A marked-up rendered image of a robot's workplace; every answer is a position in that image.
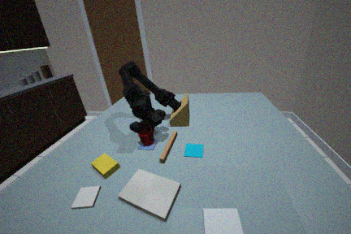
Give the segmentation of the tan flat bar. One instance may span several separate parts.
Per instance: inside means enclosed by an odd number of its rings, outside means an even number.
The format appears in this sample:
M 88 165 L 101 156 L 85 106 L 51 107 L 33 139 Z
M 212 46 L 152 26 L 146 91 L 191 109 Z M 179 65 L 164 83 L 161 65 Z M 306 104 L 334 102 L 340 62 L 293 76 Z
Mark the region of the tan flat bar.
M 169 139 L 169 141 L 167 142 L 167 145 L 165 146 L 160 158 L 159 158 L 159 162 L 164 164 L 167 160 L 167 156 L 170 153 L 171 147 L 173 146 L 175 140 L 177 137 L 177 131 L 173 131 L 173 133 L 171 134 L 171 137 Z

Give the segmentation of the white flat square tile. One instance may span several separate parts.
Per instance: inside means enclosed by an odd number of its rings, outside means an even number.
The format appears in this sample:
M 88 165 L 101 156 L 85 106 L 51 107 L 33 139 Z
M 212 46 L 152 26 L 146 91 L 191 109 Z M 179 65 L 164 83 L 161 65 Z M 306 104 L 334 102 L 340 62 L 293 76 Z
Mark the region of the white flat square tile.
M 94 208 L 101 186 L 80 188 L 71 209 Z

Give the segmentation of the dark red cup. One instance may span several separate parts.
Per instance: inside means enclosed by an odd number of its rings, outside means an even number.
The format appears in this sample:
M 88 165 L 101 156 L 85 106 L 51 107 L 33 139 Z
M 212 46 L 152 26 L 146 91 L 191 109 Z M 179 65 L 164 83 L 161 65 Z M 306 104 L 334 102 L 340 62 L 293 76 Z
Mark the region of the dark red cup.
M 138 133 L 144 145 L 151 145 L 154 142 L 153 129 L 152 128 L 150 129 L 151 129 L 150 133 L 148 133 L 145 130 L 145 128 L 143 128 L 143 130 Z

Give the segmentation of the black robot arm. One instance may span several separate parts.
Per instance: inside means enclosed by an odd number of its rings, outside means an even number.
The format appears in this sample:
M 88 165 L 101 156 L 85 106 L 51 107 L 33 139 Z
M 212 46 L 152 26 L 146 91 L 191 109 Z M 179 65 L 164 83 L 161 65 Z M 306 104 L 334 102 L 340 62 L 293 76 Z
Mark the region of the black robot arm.
M 140 68 L 134 62 L 128 62 L 121 66 L 119 69 L 120 77 L 123 81 L 123 95 L 128 101 L 132 108 L 132 113 L 137 118 L 143 118 L 145 116 L 145 121 L 150 122 L 154 127 L 162 123 L 164 120 L 164 113 L 156 113 L 155 109 L 151 113 L 147 110 L 152 106 L 150 101 L 149 92 L 142 91 L 138 84 L 135 84 L 133 77 L 141 82 L 149 91 L 151 91 L 155 100 L 163 106 L 170 106 L 174 109 L 174 113 L 181 106 L 181 102 L 174 99 L 175 94 L 165 89 L 160 89 L 152 81 L 150 81 L 146 76 L 144 76 Z M 146 115 L 146 112 L 148 113 Z

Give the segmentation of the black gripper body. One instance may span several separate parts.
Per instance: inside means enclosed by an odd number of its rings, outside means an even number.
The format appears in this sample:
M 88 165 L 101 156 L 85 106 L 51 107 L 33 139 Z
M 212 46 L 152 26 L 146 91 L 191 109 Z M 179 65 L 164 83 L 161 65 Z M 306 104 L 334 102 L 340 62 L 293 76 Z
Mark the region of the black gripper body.
M 147 110 L 147 112 L 151 113 L 151 112 L 153 111 L 153 109 L 154 109 L 154 108 L 150 107 L 150 108 Z M 146 115 L 148 114 L 147 112 L 146 112 Z M 166 112 L 165 112 L 164 110 L 159 110 L 159 109 L 157 109 L 155 112 L 156 112 L 156 113 L 163 112 L 163 113 L 164 113 L 164 116 L 166 116 Z M 145 121 L 145 116 L 144 116 L 143 118 L 141 118 L 141 119 L 142 119 L 142 121 L 141 121 L 140 123 L 138 123 L 137 121 L 135 121 L 135 123 L 130 124 L 130 130 L 132 130 L 132 131 L 135 132 L 135 133 L 139 133 L 139 132 L 141 132 L 141 131 L 143 130 L 143 127 L 146 128 L 146 127 L 149 126 L 149 122 L 146 122 L 146 121 Z

